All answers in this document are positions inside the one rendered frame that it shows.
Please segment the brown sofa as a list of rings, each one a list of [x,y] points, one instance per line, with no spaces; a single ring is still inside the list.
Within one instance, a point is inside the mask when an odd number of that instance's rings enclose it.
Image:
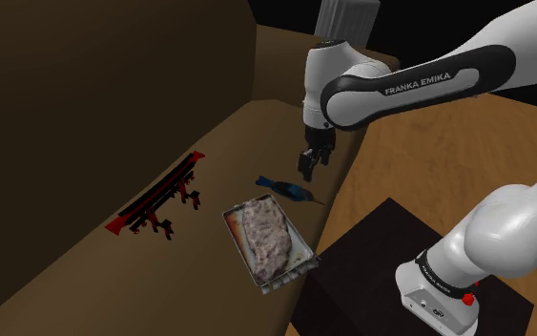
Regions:
[[[222,219],[260,174],[298,180],[314,35],[247,0],[0,0],[0,336],[284,336]],[[193,151],[148,223],[105,228]]]

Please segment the blue handled tool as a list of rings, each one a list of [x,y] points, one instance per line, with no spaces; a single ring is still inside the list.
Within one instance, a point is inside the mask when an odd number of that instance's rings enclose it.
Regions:
[[[323,204],[323,202],[315,199],[314,195],[310,191],[294,183],[286,181],[274,181],[264,176],[259,176],[255,181],[255,184],[258,186],[267,187],[277,194],[292,201],[311,201],[318,204]]]

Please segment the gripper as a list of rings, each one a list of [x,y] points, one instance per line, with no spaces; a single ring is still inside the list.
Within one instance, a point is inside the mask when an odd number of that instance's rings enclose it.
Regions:
[[[324,166],[328,165],[336,144],[336,130],[334,128],[317,129],[306,126],[304,138],[308,148],[299,153],[298,171],[303,174],[305,181],[310,182],[316,165],[319,163]]]

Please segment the pale raw meat slab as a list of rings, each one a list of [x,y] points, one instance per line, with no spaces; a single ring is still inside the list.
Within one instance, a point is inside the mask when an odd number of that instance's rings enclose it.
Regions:
[[[253,274],[261,284],[270,282],[289,262],[292,241],[285,217],[273,199],[253,199],[244,203],[242,225],[254,253]]]

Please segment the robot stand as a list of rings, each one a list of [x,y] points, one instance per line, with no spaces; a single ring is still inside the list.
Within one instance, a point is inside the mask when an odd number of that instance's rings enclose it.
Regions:
[[[402,305],[395,281],[440,237],[386,199],[320,253],[291,318],[299,336],[441,336]]]

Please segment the metal baking tray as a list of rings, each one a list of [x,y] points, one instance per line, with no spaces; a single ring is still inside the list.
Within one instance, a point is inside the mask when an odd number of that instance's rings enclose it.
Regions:
[[[319,266],[304,241],[270,194],[222,213],[234,244],[256,286],[267,294]]]

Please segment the red and black gate model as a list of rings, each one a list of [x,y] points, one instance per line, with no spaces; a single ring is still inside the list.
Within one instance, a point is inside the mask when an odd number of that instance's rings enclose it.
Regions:
[[[105,228],[117,236],[124,227],[127,227],[134,234],[138,234],[140,228],[146,227],[149,223],[155,233],[162,229],[166,239],[170,241],[174,234],[172,222],[159,220],[156,211],[168,199],[176,197],[179,197],[182,203],[191,200],[194,209],[198,209],[200,193],[196,190],[188,192],[186,186],[196,178],[193,169],[196,163],[204,157],[205,155],[198,151],[190,153],[161,180],[122,209],[114,219],[105,225]]]

